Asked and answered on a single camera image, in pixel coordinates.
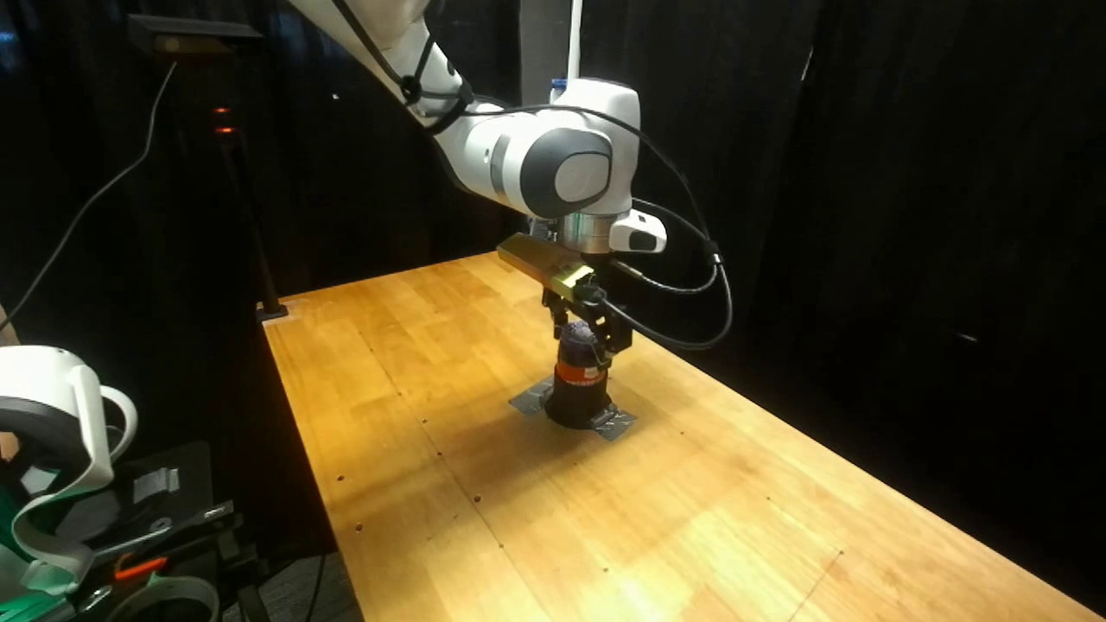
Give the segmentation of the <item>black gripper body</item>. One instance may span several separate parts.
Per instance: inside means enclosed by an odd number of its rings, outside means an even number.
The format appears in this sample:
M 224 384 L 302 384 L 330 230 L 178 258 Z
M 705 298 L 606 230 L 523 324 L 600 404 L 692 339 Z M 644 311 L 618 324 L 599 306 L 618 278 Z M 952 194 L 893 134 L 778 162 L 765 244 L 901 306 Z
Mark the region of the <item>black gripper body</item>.
M 545 283 L 542 308 L 550 311 L 552 306 L 566 308 L 566 324 L 585 323 L 595 339 L 610 330 L 632 330 L 626 320 L 610 311 L 606 291 L 595 280 L 577 287 Z

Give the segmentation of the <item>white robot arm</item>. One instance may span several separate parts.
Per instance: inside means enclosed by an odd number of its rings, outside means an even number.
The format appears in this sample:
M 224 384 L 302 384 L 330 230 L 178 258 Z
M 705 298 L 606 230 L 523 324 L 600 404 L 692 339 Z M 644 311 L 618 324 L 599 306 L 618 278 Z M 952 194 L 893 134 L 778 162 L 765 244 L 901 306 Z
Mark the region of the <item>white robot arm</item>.
M 552 230 L 550 244 L 511 245 L 566 258 L 566 280 L 542 278 L 552 337 L 599 341 L 600 364 L 632 345 L 585 265 L 586 255 L 666 248 L 666 225 L 632 200 L 638 167 L 638 93 L 607 79 L 566 79 L 537 106 L 481 102 L 434 42 L 428 0 L 289 0 L 302 18 L 349 52 L 382 93 L 434 143 L 451 179 Z

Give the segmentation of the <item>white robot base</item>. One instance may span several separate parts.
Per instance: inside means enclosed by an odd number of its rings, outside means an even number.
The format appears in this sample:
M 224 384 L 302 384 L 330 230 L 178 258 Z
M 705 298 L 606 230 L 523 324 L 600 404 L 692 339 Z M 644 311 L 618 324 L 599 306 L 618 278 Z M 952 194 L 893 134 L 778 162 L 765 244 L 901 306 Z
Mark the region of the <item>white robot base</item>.
M 20 438 L 2 468 L 18 497 L 90 496 L 138 437 L 136 402 L 55 345 L 0 345 L 0 428 Z

